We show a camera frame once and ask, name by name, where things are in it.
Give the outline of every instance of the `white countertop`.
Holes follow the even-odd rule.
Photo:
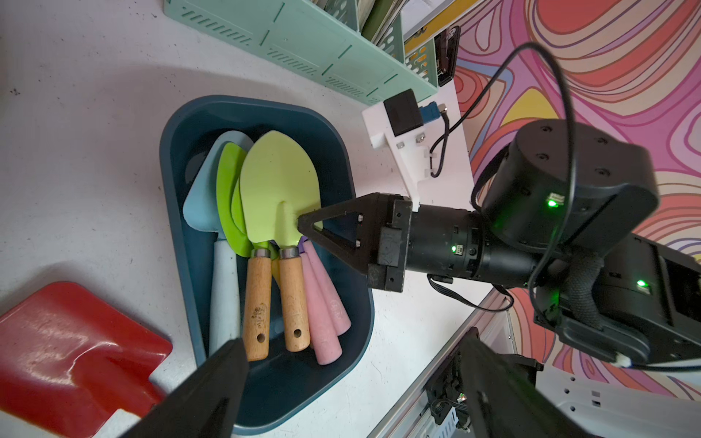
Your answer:
[[[404,193],[389,151],[369,145],[363,104],[165,17],[159,0],[2,2],[0,66],[0,314],[52,281],[78,282],[170,339],[151,377],[166,390],[195,369],[158,160],[177,108],[211,94],[311,108],[346,143],[358,195]],[[442,95],[455,121],[452,89]],[[429,128],[433,141],[442,126]],[[447,149],[422,203],[467,207],[462,130]],[[454,286],[474,302],[490,289]],[[374,303],[356,368],[265,436],[365,436],[471,312],[418,273],[402,294],[375,291]],[[118,414],[98,435],[129,424]],[[52,435],[0,412],[0,437],[16,436]]]

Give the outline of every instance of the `red shovel blade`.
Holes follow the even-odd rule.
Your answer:
[[[117,409],[143,417],[163,400],[149,376],[171,351],[82,286],[53,283],[0,317],[0,409],[91,437]]]

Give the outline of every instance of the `storage bin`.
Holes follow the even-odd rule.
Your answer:
[[[355,2],[329,5],[348,21],[338,13],[341,6],[355,12]],[[163,9],[174,20],[368,105],[409,88],[417,102],[438,92],[435,56],[422,68],[405,64],[401,20],[380,49],[309,0],[164,0]]]
[[[207,96],[190,101],[173,114],[161,137],[161,171],[198,366],[205,361],[207,351],[215,234],[190,228],[182,216],[182,205],[204,157],[216,138],[227,130],[245,132],[254,141],[269,130],[289,135],[304,148],[316,168],[322,206],[355,197],[343,141],[325,118],[310,109],[240,97]],[[342,235],[355,232],[353,218],[325,226]],[[367,279],[322,248],[318,252],[353,323],[340,336],[343,355],[322,367],[309,348],[300,353],[285,349],[280,329],[280,291],[273,281],[270,353],[267,359],[250,364],[234,427],[237,434],[259,434],[277,427],[341,380],[365,352],[374,321]],[[246,265],[247,259],[238,257],[242,311]]]

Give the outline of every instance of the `green storage basket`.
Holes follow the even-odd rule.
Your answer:
[[[353,8],[347,16],[354,18],[355,0],[347,2],[345,8]],[[402,43],[401,56],[393,57],[309,0],[165,0],[164,11],[368,105],[409,88],[419,102],[438,91],[435,56],[429,60],[433,74],[422,77],[423,70],[404,64]]]

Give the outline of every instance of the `colorful patterned wallpaper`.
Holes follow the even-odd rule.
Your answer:
[[[456,88],[465,111],[512,49],[548,47],[567,73],[578,120],[652,154],[662,202],[637,233],[701,262],[701,0],[485,0],[462,26]],[[557,86],[523,52],[463,124],[477,176],[516,131],[562,117]],[[519,351],[612,385],[701,400],[701,388],[615,368],[531,321],[523,289],[511,312]]]

